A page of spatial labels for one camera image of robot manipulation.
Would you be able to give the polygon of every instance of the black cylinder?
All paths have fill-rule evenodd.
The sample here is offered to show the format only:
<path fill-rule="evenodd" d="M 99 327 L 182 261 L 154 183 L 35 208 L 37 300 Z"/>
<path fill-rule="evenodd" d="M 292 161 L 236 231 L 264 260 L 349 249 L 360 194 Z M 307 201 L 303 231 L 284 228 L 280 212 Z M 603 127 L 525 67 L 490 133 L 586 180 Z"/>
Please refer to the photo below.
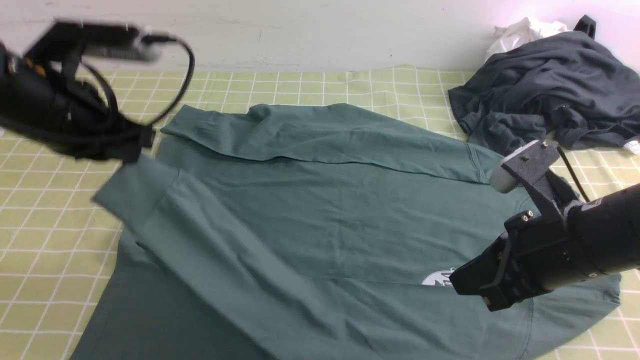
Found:
<path fill-rule="evenodd" d="M 601 274 L 640 267 L 640 184 L 573 208 L 568 230 Z"/>
<path fill-rule="evenodd" d="M 62 81 L 59 74 L 45 76 L 16 55 L 0 51 L 0 117 L 4 118 L 0 124 L 38 141 L 44 140 L 38 136 L 43 131 L 90 134 L 93 127 L 105 122 L 106 108 L 88 92 L 74 98 L 71 88 L 81 85 Z"/>
<path fill-rule="evenodd" d="M 596 271 L 578 242 L 568 235 L 563 219 L 530 221 L 518 234 L 515 257 L 526 278 L 546 290 L 589 279 Z"/>

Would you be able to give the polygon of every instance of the black cable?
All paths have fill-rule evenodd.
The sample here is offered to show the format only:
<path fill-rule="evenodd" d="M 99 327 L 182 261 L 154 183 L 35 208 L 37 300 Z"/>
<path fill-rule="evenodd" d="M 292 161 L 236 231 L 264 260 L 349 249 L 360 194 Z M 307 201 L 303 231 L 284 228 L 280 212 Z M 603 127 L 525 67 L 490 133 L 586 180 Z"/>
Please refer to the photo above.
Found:
<path fill-rule="evenodd" d="M 184 81 L 182 82 L 180 91 L 178 91 L 178 94 L 175 96 L 171 104 L 169 104 L 169 106 L 167 106 L 166 109 L 164 109 L 164 111 L 160 113 L 160 115 L 158 115 L 155 119 L 149 122 L 148 125 L 153 126 L 156 123 L 158 123 L 160 120 L 162 120 L 165 116 L 167 116 L 167 114 L 169 114 L 176 107 L 176 105 L 178 105 L 180 100 L 182 100 L 182 96 L 184 96 L 184 93 L 187 91 L 187 88 L 189 88 L 191 78 L 193 77 L 193 71 L 195 69 L 196 59 L 195 59 L 195 55 L 193 54 L 193 50 L 191 49 L 189 44 L 187 44 L 181 38 L 173 37 L 170 35 L 146 35 L 140 41 L 143 44 L 147 44 L 147 45 L 157 43 L 157 42 L 175 42 L 176 44 L 181 45 L 182 48 L 187 52 L 187 55 L 189 56 L 189 65 L 187 67 L 187 73 L 184 76 Z"/>
<path fill-rule="evenodd" d="M 584 192 L 584 189 L 582 188 L 582 185 L 580 184 L 580 181 L 578 181 L 578 177 L 575 175 L 575 172 L 573 171 L 573 168 L 572 168 L 571 164 L 569 163 L 569 159 L 566 158 L 566 154 L 564 153 L 562 148 L 560 148 L 560 146 L 557 147 L 557 150 L 558 150 L 558 153 L 560 154 L 560 157 L 564 161 L 564 165 L 566 165 L 567 170 L 569 170 L 569 174 L 571 174 L 571 178 L 573 179 L 573 182 L 575 183 L 576 187 L 578 188 L 578 191 L 580 191 L 580 194 L 584 198 L 584 201 L 589 202 L 590 201 L 589 197 L 587 196 L 587 193 Z"/>
<path fill-rule="evenodd" d="M 116 99 L 116 94 L 113 92 L 113 89 L 109 86 L 107 80 L 100 75 L 98 70 L 90 64 L 80 62 L 82 66 L 84 66 L 89 73 L 98 81 L 98 84 L 102 88 L 104 92 L 104 97 L 107 98 L 107 108 L 109 109 L 108 120 L 105 124 L 103 124 L 102 128 L 107 129 L 113 121 L 118 116 L 118 100 Z"/>

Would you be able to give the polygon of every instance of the white cloth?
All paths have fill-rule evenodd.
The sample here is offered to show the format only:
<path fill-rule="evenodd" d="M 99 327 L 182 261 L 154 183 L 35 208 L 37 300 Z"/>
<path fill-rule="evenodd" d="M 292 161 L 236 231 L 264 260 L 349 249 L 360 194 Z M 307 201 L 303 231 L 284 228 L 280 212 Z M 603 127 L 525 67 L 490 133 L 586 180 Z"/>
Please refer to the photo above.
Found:
<path fill-rule="evenodd" d="M 493 54 L 506 53 L 528 42 L 564 31 L 567 31 L 567 28 L 562 22 L 542 22 L 532 17 L 526 17 L 506 28 L 496 26 L 493 35 L 499 38 L 486 51 L 484 60 L 489 60 Z"/>

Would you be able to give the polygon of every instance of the screw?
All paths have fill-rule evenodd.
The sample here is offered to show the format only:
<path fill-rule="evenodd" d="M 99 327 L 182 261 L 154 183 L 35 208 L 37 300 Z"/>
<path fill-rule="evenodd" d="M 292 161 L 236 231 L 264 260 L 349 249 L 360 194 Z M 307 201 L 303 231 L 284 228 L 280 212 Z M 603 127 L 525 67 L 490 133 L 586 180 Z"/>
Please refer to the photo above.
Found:
<path fill-rule="evenodd" d="M 16 72 L 18 72 L 18 59 L 16 59 L 16 57 L 12 56 L 9 59 L 9 73 L 11 75 L 15 74 Z"/>

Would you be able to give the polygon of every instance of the printed logo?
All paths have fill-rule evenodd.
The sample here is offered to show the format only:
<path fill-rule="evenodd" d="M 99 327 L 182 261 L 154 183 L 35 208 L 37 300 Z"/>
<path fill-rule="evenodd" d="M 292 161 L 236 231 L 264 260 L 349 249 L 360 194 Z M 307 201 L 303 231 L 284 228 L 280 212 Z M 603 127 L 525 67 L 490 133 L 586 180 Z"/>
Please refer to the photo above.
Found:
<path fill-rule="evenodd" d="M 428 286 L 448 286 L 450 288 L 453 287 L 451 281 L 449 280 L 449 276 L 456 271 L 456 268 L 451 268 L 450 270 L 442 270 L 436 271 L 433 274 L 427 276 L 422 281 L 422 285 Z"/>

